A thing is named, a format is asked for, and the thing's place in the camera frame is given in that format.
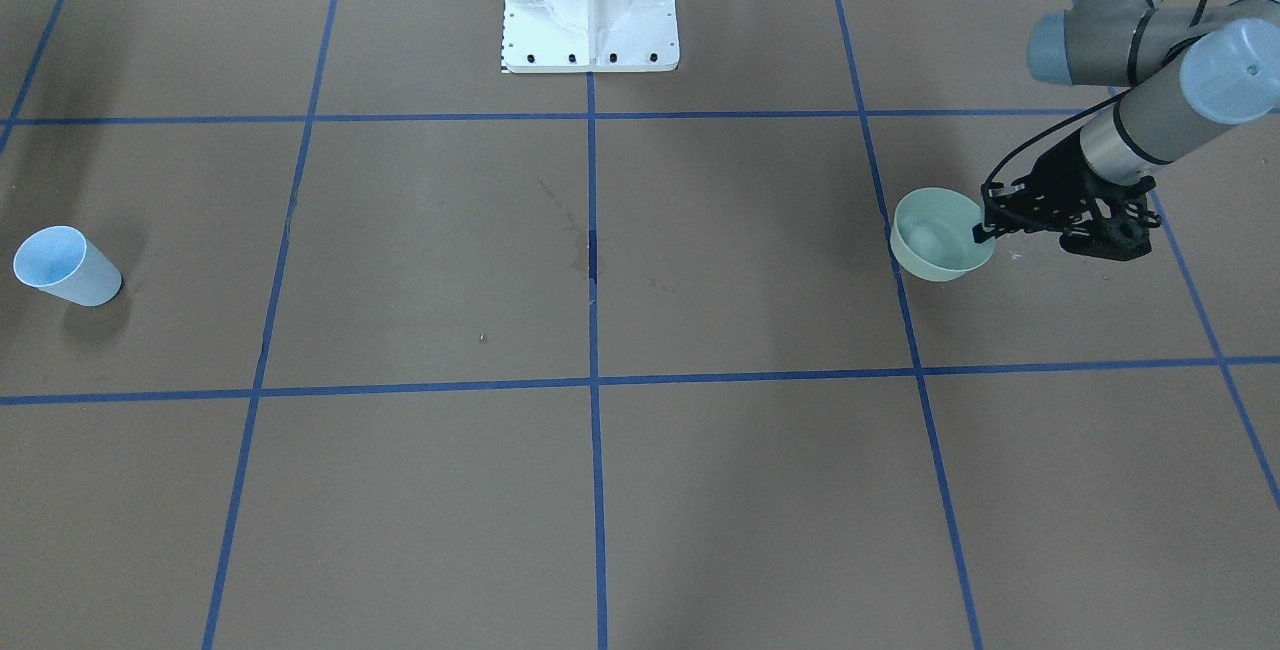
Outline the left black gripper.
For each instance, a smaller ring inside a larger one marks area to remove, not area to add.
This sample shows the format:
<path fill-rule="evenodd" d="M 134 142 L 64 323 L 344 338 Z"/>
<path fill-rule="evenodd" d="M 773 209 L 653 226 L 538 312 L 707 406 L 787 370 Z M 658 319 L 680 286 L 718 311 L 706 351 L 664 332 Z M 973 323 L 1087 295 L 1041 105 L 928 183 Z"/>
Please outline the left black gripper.
<path fill-rule="evenodd" d="M 1085 234 L 1088 223 L 1152 229 L 1146 194 L 1152 180 L 1123 184 L 1105 179 L 1085 157 L 1079 141 L 1060 141 L 1014 180 L 1005 212 L 987 212 L 972 226 L 974 244 L 988 244 L 1018 232 Z"/>

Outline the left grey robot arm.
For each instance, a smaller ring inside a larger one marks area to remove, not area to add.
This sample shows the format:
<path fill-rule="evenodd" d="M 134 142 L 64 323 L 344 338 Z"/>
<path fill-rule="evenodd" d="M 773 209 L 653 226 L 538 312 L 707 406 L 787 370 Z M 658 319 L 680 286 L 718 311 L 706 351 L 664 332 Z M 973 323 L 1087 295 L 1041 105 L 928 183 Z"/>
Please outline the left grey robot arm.
<path fill-rule="evenodd" d="M 1047 232 L 1071 255 L 1133 261 L 1161 225 L 1155 173 L 1277 107 L 1277 0 L 1075 0 L 1037 22 L 1030 75 L 1116 90 L 1060 122 L 1027 175 L 980 186 L 972 241 Z"/>

